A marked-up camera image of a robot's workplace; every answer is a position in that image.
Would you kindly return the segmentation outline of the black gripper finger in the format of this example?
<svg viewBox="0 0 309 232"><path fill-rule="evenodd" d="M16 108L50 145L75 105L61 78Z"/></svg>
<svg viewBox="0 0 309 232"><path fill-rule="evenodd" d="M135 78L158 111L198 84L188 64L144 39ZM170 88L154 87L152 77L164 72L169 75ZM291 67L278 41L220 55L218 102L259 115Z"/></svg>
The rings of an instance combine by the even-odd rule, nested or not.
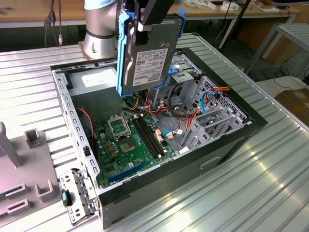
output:
<svg viewBox="0 0 309 232"><path fill-rule="evenodd" d="M138 26L142 24L144 16L143 11L147 5L147 0L128 0L127 11L134 13L133 19L131 19L127 26L127 35L132 45L147 44L147 32L139 31Z"/></svg>

